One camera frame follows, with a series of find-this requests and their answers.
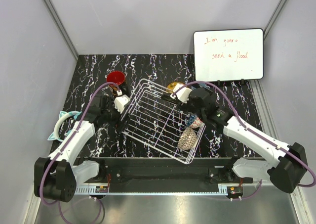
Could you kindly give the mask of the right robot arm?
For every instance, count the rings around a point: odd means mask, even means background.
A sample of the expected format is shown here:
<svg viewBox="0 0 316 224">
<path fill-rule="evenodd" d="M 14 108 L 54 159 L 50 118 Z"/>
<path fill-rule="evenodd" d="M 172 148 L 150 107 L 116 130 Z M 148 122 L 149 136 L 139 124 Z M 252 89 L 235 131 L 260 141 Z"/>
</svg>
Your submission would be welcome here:
<svg viewBox="0 0 316 224">
<path fill-rule="evenodd" d="M 269 180 L 285 193 L 292 193 L 307 172 L 305 148 L 294 143 L 289 145 L 268 136 L 249 125 L 225 107 L 216 106 L 212 92 L 205 88 L 184 88 L 176 94 L 183 108 L 196 114 L 207 126 L 231 137 L 263 157 L 262 161 L 234 158 L 224 170 L 228 182 L 240 178 Z"/>
</svg>

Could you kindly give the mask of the blue patterned bowl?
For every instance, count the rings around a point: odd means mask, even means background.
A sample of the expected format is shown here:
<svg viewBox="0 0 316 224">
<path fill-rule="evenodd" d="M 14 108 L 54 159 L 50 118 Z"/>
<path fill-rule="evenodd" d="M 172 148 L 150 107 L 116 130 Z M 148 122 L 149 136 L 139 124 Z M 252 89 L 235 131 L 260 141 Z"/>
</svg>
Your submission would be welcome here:
<svg viewBox="0 0 316 224">
<path fill-rule="evenodd" d="M 186 126 L 192 129 L 200 128 L 203 124 L 203 121 L 196 114 L 191 114 L 186 120 Z"/>
</svg>

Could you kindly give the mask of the white wire dish rack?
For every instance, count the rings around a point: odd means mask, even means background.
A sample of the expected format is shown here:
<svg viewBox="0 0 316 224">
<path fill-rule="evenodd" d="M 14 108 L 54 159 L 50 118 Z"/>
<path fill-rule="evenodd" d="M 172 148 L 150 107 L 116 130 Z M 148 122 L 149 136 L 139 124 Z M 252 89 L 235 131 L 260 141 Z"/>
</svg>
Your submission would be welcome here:
<svg viewBox="0 0 316 224">
<path fill-rule="evenodd" d="M 121 117 L 124 123 L 122 133 L 148 146 L 151 151 L 189 164 L 195 157 L 205 124 L 193 129 L 197 135 L 193 148 L 179 149 L 178 140 L 187 128 L 186 120 L 190 114 L 181 111 L 176 104 L 161 99 L 164 93 L 168 93 L 166 89 L 155 82 L 141 79 Z"/>
</svg>

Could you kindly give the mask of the light blue cup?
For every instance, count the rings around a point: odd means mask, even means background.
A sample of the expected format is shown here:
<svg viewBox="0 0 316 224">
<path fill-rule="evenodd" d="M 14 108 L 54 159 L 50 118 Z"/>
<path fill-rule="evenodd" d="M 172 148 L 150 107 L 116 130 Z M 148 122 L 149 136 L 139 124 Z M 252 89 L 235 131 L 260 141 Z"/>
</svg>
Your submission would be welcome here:
<svg viewBox="0 0 316 224">
<path fill-rule="evenodd" d="M 207 85 L 206 84 L 204 84 L 204 83 L 201 83 L 201 84 L 195 84 L 194 85 L 194 88 L 207 88 Z"/>
</svg>

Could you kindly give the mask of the brown patterned bowl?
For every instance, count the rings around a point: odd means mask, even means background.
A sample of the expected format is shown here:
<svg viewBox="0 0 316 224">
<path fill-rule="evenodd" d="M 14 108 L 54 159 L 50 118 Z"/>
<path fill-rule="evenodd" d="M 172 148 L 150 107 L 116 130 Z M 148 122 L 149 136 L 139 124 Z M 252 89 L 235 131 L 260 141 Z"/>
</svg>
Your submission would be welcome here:
<svg viewBox="0 0 316 224">
<path fill-rule="evenodd" d="M 195 131 L 192 128 L 187 127 L 181 134 L 177 147 L 182 150 L 190 150 L 194 147 L 196 139 L 197 135 Z"/>
</svg>

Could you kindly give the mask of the black floral square plate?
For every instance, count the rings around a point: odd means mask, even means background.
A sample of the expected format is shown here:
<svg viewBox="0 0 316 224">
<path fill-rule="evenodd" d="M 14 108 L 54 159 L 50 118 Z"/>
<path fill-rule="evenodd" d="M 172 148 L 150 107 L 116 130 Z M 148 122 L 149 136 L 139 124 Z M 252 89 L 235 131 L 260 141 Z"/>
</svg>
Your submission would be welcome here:
<svg viewBox="0 0 316 224">
<path fill-rule="evenodd" d="M 161 96 L 161 99 L 170 103 L 174 103 L 174 104 L 177 103 L 177 99 L 172 98 L 170 94 L 163 94 Z"/>
</svg>

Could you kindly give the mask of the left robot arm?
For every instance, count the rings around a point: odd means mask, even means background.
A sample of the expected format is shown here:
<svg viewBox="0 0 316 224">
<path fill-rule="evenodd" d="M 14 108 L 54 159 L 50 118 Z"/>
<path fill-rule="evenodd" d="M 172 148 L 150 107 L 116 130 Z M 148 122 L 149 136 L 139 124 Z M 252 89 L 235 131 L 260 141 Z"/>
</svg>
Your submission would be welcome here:
<svg viewBox="0 0 316 224">
<path fill-rule="evenodd" d="M 34 194 L 41 200 L 69 202 L 78 185 L 89 179 L 102 182 L 107 175 L 99 162 L 86 160 L 75 165 L 80 151 L 94 136 L 98 126 L 119 126 L 120 117 L 130 103 L 127 95 L 116 98 L 101 96 L 89 102 L 79 113 L 73 129 L 48 157 L 38 158 L 34 165 Z"/>
</svg>

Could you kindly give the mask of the red and black mug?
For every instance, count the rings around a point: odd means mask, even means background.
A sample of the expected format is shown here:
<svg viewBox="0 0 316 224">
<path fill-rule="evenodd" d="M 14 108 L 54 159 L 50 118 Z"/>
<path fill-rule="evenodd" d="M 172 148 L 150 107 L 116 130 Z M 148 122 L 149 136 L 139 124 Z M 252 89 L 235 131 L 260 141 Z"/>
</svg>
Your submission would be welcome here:
<svg viewBox="0 0 316 224">
<path fill-rule="evenodd" d="M 112 71 L 107 75 L 106 81 L 117 84 L 118 87 L 121 89 L 122 94 L 125 94 L 128 97 L 130 97 L 130 89 L 126 82 L 126 76 L 124 72 Z"/>
</svg>

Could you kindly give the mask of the yellow patterned bowl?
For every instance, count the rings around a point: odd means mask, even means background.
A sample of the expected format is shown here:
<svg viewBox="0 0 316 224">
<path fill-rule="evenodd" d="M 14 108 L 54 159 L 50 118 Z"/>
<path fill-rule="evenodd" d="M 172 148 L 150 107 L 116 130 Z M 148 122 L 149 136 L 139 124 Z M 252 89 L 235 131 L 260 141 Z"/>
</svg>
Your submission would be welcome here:
<svg viewBox="0 0 316 224">
<path fill-rule="evenodd" d="M 177 86 L 177 85 L 184 85 L 183 82 L 177 82 L 177 81 L 174 81 L 174 82 L 171 82 L 170 84 L 167 85 L 167 89 L 166 91 L 167 92 L 173 92 L 174 88 Z"/>
</svg>

